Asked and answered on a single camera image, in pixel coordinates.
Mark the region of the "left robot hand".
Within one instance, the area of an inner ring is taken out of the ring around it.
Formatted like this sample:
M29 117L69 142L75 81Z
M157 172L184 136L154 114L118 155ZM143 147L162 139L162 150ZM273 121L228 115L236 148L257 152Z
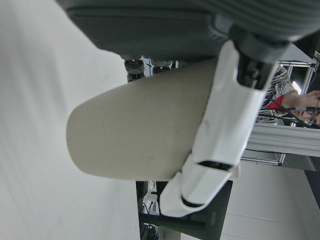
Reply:
M60 0L128 83L77 106L66 126L84 173L166 181L163 215L204 209L240 159L279 61L320 29L317 0Z

